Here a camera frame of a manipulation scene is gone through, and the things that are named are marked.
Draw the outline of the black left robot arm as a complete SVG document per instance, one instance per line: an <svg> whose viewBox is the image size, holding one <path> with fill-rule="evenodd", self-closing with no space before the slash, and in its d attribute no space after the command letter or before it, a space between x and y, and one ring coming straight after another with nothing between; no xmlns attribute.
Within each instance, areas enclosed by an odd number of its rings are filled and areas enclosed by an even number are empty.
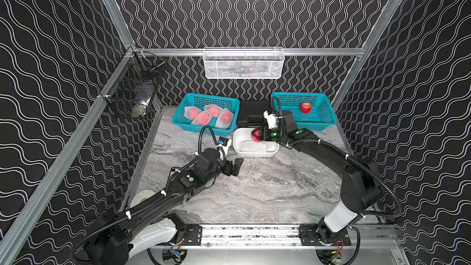
<svg viewBox="0 0 471 265"><path fill-rule="evenodd" d="M144 202L115 215L105 214L92 232L70 252L75 265L124 265L136 249L132 241L141 231L162 220L177 207L211 187L224 174L238 176L243 158L221 159L221 148L207 148L169 177L165 187Z"/></svg>

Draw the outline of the metal base rail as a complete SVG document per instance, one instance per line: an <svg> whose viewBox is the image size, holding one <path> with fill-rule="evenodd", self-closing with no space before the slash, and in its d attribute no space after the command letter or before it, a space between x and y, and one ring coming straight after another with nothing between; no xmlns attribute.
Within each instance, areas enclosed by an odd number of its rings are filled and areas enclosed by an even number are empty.
<svg viewBox="0 0 471 265"><path fill-rule="evenodd" d="M324 245L314 225L189 225L181 244L186 265L407 265L399 237L390 225L355 225L340 240Z"/></svg>

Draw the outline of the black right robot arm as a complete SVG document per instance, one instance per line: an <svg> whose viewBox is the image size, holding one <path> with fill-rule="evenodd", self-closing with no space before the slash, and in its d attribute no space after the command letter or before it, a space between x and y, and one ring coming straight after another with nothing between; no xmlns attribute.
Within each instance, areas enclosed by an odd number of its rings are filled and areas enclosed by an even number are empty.
<svg viewBox="0 0 471 265"><path fill-rule="evenodd" d="M317 159L342 180L339 202L320 220L319 234L335 235L358 221L385 194L370 165L326 142L313 131L299 128L293 114L265 111L265 124L252 131L258 141L276 142Z"/></svg>

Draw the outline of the teal basket left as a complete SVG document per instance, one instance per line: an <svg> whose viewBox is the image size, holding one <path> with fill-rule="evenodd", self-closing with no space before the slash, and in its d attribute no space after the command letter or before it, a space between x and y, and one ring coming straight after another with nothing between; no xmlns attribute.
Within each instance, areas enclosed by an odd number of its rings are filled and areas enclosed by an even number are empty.
<svg viewBox="0 0 471 265"><path fill-rule="evenodd" d="M189 93L179 104L172 122L194 133L209 126L217 136L228 137L235 128L239 109L238 99Z"/></svg>

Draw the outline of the white tape roll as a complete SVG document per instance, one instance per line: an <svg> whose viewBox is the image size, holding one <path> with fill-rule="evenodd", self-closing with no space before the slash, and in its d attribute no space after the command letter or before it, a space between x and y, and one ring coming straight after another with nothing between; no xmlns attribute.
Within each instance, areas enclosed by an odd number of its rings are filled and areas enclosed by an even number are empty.
<svg viewBox="0 0 471 265"><path fill-rule="evenodd" d="M141 202L146 201L148 198L156 194L153 190L142 190L138 192L131 200L130 208L137 206Z"/></svg>

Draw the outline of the black plastic tool case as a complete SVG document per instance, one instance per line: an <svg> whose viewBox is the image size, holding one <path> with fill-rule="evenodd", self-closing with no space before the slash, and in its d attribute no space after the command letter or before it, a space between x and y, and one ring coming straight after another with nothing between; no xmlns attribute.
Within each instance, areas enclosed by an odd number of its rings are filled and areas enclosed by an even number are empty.
<svg viewBox="0 0 471 265"><path fill-rule="evenodd" d="M272 112L272 105L268 99L240 101L236 126L238 128L254 128L264 125L266 123L263 115L265 111Z"/></svg>

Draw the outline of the netted apple far left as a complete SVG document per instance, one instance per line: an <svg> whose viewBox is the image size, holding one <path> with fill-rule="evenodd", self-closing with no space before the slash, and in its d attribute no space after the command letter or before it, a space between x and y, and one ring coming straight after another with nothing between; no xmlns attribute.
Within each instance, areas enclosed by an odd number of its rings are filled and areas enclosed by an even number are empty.
<svg viewBox="0 0 471 265"><path fill-rule="evenodd" d="M195 106L184 107L183 115L186 119L195 120L195 118L202 112L201 109Z"/></svg>

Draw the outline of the clear wall basket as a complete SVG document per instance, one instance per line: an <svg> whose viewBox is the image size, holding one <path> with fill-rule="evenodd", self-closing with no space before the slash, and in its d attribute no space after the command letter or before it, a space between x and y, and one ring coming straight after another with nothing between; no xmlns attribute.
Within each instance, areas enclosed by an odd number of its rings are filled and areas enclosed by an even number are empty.
<svg viewBox="0 0 471 265"><path fill-rule="evenodd" d="M279 79L285 62L282 47L205 47L208 79Z"/></svg>

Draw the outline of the teal basket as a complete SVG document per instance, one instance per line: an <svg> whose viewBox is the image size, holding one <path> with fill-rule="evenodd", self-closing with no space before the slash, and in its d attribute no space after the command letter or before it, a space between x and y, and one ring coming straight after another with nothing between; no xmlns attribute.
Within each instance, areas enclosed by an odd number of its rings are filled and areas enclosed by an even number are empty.
<svg viewBox="0 0 471 265"><path fill-rule="evenodd" d="M336 114L325 94L275 92L271 96L278 99L275 102L276 109L278 109L278 104L280 104L282 110L289 110L293 114L298 128L306 128L310 131L323 131L337 123ZM300 110L302 103L310 103L312 111L308 114L303 114Z"/></svg>
<svg viewBox="0 0 471 265"><path fill-rule="evenodd" d="M194 133L209 126L217 136L228 137L235 128L239 109L238 99L189 93L179 104L172 122Z"/></svg>

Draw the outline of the teal basket right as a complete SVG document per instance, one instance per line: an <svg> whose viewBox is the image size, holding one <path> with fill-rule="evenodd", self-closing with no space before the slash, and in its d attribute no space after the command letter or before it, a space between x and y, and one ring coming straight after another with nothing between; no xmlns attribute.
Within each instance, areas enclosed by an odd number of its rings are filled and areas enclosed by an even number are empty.
<svg viewBox="0 0 471 265"><path fill-rule="evenodd" d="M323 131L337 123L336 114L325 94L275 92L271 96L278 99L275 102L276 109L278 109L278 104L280 104L282 110L289 110L293 114L298 128L306 128L310 131ZM303 114L300 110L302 103L310 103L312 111L308 114Z"/></svg>

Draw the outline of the white plastic tub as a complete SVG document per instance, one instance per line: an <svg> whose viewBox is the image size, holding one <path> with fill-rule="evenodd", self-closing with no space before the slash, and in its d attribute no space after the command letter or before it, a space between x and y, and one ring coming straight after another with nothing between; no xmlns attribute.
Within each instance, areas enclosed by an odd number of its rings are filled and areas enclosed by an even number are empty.
<svg viewBox="0 0 471 265"><path fill-rule="evenodd" d="M233 134L233 149L240 157L273 157L280 149L276 142L256 142L251 137L253 128L239 128Z"/></svg>

